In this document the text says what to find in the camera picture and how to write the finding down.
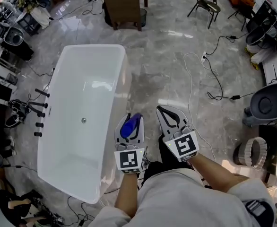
bathtub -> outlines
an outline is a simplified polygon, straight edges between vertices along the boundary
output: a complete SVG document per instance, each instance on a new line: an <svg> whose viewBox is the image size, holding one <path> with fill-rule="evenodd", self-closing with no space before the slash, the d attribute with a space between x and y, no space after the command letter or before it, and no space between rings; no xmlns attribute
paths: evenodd
<svg viewBox="0 0 277 227"><path fill-rule="evenodd" d="M114 180L113 132L126 114L130 84L124 47L64 48L40 118L40 178L81 201L98 202Z"/></svg>

power strip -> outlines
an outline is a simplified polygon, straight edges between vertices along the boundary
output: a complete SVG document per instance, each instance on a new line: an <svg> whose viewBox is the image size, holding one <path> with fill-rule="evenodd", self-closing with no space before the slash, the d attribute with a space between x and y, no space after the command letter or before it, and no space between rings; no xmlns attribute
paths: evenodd
<svg viewBox="0 0 277 227"><path fill-rule="evenodd" d="M203 55L201 56L201 59L200 59L201 63L205 62L205 57L207 57L207 52L204 51Z"/></svg>

tiled floor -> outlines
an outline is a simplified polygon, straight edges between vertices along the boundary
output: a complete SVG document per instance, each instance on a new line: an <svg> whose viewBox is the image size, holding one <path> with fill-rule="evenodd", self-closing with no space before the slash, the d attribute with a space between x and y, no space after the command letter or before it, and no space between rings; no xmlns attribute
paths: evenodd
<svg viewBox="0 0 277 227"><path fill-rule="evenodd" d="M217 21L212 22L209 30L206 29L207 11L199 8L187 18L196 0L148 1L147 24L142 32L138 32L133 28L120 28L113 31L104 22L104 14L82 15L84 10L92 8L91 4L85 5L87 0L65 0L52 11L55 19L72 12L78 6L85 6L66 15L62 21L53 21L39 35L30 38L28 42L32 45L35 55L28 65L40 74L50 73L66 45L123 45L133 74L128 110L133 113L141 112L144 115L145 140L149 146L148 157L150 160L160 160L157 147L160 131L155 112L156 106L159 104L175 106L183 110L191 122L188 111L191 83L184 66L184 54L191 52L201 57L204 51L210 53L214 50L220 35L241 36L246 31L240 31L243 20L240 15L238 18L227 19L234 11L228 0L217 0L221 12ZM100 0L94 2L94 13L101 11L101 4ZM216 52L209 56L212 68L219 73L225 96L245 95L263 85L261 72L255 71L249 64L249 57L244 52L244 41L243 37L232 44L222 38ZM244 107L249 104L250 97L237 101L210 100L207 91L213 95L220 94L217 81L206 76L195 55L189 54L185 60L193 76L190 101L193 122L200 134L212 145L216 161L237 173L260 175L259 172L235 167L229 162L237 142L243 136L242 113ZM34 89L45 87L50 78L37 77L26 63L20 67L22 72L18 77L17 97L26 101L28 93L36 97L37 93ZM33 136L36 118L36 114L31 113L27 116L25 124L11 130L16 140L17 150L17 155L11 161L34 169L37 164L37 138ZM200 138L199 145L200 152L213 159L209 145ZM41 180L35 172L12 168L7 170L7 173L18 193L22 194L34 188L44 196L45 204L52 211L66 219L66 224L77 220L67 207L68 196ZM111 189L118 184L118 181L115 182ZM114 192L103 196L102 202L105 205L112 204L116 194L117 192ZM70 204L76 212L81 213L80 201L71 198ZM88 213L96 215L102 204L85 204L84 207Z"/></svg>

trash can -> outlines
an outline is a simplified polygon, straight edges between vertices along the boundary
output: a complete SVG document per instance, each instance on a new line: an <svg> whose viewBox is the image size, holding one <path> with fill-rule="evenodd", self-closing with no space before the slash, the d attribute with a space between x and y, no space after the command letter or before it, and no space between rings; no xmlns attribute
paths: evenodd
<svg viewBox="0 0 277 227"><path fill-rule="evenodd" d="M140 9L140 22L142 27L146 25L147 11L145 9Z"/></svg>

person's arm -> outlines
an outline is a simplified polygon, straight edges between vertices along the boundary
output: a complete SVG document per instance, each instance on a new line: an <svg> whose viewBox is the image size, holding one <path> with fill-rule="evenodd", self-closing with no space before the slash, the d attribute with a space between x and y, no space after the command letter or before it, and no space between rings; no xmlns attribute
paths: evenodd
<svg viewBox="0 0 277 227"><path fill-rule="evenodd" d="M131 218L134 217L138 209L138 178L136 174L124 175L114 206Z"/></svg>
<svg viewBox="0 0 277 227"><path fill-rule="evenodd" d="M244 181L244 179L236 177L223 166L204 157L202 154L192 157L189 162L214 190L228 192L230 188Z"/></svg>
<svg viewBox="0 0 277 227"><path fill-rule="evenodd" d="M13 210L16 206L22 205L22 204L29 204L31 201L29 199L24 199L24 200L14 200L14 201L9 201L8 202L8 208Z"/></svg>

